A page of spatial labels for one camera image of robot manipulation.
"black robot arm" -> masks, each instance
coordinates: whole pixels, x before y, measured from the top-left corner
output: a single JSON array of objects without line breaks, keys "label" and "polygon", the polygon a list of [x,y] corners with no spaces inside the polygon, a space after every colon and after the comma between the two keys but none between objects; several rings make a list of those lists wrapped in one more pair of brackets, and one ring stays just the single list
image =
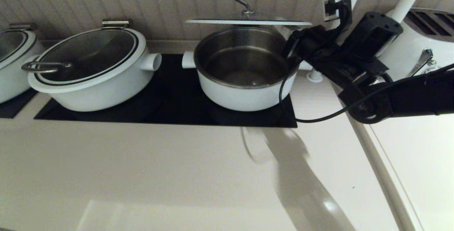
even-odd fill
[{"label": "black robot arm", "polygon": [[399,23],[368,12],[345,39],[335,39],[351,24],[350,0],[336,3],[340,25],[295,31],[283,55],[297,56],[343,90],[339,98],[357,121],[372,124],[388,117],[454,113],[454,65],[393,82],[377,55],[403,32]]}]

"pot rim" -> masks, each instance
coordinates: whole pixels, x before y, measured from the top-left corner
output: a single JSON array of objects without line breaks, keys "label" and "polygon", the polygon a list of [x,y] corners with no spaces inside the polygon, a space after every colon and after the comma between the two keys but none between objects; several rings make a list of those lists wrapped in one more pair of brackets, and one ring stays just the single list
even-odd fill
[{"label": "pot rim", "polygon": [[0,62],[0,70],[7,67],[8,65],[18,61],[22,58],[29,50],[34,46],[37,42],[36,35],[31,31],[13,31],[13,32],[21,32],[25,34],[25,40],[22,42],[21,46],[19,46],[16,51],[10,54],[7,58]]},{"label": "pot rim", "polygon": [[[194,50],[194,63],[196,65],[196,68],[197,68],[197,71],[199,72],[199,74],[202,74],[204,77],[206,77],[210,81],[215,82],[217,84],[221,84],[221,85],[226,86],[226,87],[238,88],[238,89],[261,89],[261,88],[273,87],[273,86],[275,86],[277,84],[282,84],[282,81],[284,80],[284,77],[274,80],[273,83],[271,83],[271,84],[260,84],[259,86],[239,86],[238,84],[232,84],[232,83],[228,83],[228,82],[222,81],[220,79],[217,79],[216,77],[212,76],[211,74],[206,72],[206,70],[204,70],[201,67],[201,65],[199,63],[199,58],[198,58],[198,55],[197,55],[200,47],[203,44],[205,44],[208,40],[211,40],[211,38],[213,38],[214,36],[219,35],[219,34],[224,33],[224,32],[232,31],[234,29],[241,29],[241,30],[243,30],[243,29],[246,29],[246,30],[254,29],[254,30],[257,30],[257,31],[266,32],[266,33],[274,35],[274,36],[276,36],[278,38],[281,38],[285,42],[285,38],[281,34],[278,34],[278,33],[275,33],[273,31],[269,30],[269,29],[264,29],[264,28],[260,28],[260,27],[242,26],[242,27],[229,27],[229,28],[226,28],[226,29],[221,29],[220,31],[213,32],[210,35],[208,35],[205,38],[203,38],[197,44],[196,49]],[[298,71],[298,66],[296,65],[292,69],[290,69],[290,71],[289,71],[290,74],[289,74],[288,78],[292,77],[297,71]]]},{"label": "pot rim", "polygon": [[[48,52],[52,51],[55,47],[58,47],[62,43],[67,42],[68,40],[71,40],[72,38],[78,37],[79,35],[82,35],[82,34],[100,31],[100,30],[101,29],[93,29],[91,31],[82,32],[82,33],[76,34],[72,37],[69,37],[65,40],[62,40],[61,42],[55,44],[54,46],[52,46],[48,50],[46,50],[44,53],[42,53],[36,59],[36,61],[41,60]],[[134,29],[129,29],[129,28],[122,28],[122,30],[128,31],[131,34],[133,34],[133,36],[136,37],[137,44],[135,46],[135,49],[129,54],[129,56],[126,59],[124,59],[123,61],[121,61],[121,64],[119,64],[117,66],[113,66],[113,68],[109,68],[109,69],[107,69],[107,71],[102,71],[99,74],[89,76],[88,78],[83,79],[81,81],[75,81],[75,82],[68,81],[65,84],[47,83],[47,81],[43,82],[42,77],[40,75],[38,75],[37,73],[29,73],[28,74],[29,84],[34,89],[38,90],[39,92],[65,93],[65,92],[73,92],[76,90],[81,90],[81,89],[84,89],[87,87],[95,86],[96,84],[105,82],[106,80],[109,80],[109,79],[113,78],[114,76],[120,74],[121,72],[125,71],[130,66],[132,66],[136,61],[138,61],[146,50],[146,40],[145,40],[145,37],[140,32],[138,32]]]}]

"glass lid with steel rim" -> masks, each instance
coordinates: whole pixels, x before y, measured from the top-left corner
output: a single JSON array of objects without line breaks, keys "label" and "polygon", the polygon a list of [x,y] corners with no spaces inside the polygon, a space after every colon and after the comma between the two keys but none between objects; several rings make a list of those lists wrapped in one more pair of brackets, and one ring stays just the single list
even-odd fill
[{"label": "glass lid with steel rim", "polygon": [[16,53],[26,42],[27,34],[24,32],[0,33],[0,62]]},{"label": "glass lid with steel rim", "polygon": [[86,81],[120,66],[135,52],[138,38],[124,29],[85,32],[56,45],[37,63],[51,82]]},{"label": "glass lid with steel rim", "polygon": [[235,0],[245,6],[245,10],[241,14],[233,14],[230,17],[217,18],[200,18],[190,19],[188,23],[204,23],[204,24],[240,24],[240,25],[283,25],[283,26],[310,26],[310,22],[305,21],[287,21],[284,18],[276,15],[268,15],[257,13],[252,10],[249,3],[245,0]]}]

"black induction cooktop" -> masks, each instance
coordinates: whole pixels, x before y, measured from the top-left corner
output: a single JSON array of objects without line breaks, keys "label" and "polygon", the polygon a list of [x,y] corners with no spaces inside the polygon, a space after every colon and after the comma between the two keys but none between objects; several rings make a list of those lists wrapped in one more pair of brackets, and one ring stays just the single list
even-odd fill
[{"label": "black induction cooktop", "polygon": [[[162,55],[162,64],[151,82],[137,95],[114,107],[92,112],[70,111],[54,99],[34,119],[63,121],[126,122],[149,124],[290,127],[297,123],[279,105],[242,112],[211,101],[202,91],[196,69],[183,69],[183,55]],[[294,115],[290,96],[283,100]]]},{"label": "black induction cooktop", "polygon": [[0,104],[0,118],[14,118],[36,93],[37,91],[29,89],[13,99]]}]

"cooktop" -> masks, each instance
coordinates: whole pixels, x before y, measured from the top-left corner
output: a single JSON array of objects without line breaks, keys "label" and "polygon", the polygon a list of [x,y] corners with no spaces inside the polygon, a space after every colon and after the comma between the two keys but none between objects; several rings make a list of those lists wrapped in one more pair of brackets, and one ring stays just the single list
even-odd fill
[{"label": "cooktop", "polygon": [[[290,127],[297,123],[279,105],[262,111],[233,111],[217,105],[202,91],[196,69],[181,67],[183,55],[162,55],[162,64],[151,82],[131,99],[111,108],[70,111],[54,99],[34,119],[63,121],[126,122],[149,124]],[[292,100],[283,103],[294,116]]]},{"label": "cooktop", "polygon": [[36,93],[37,91],[29,89],[13,99],[0,104],[0,118],[14,118]]}]

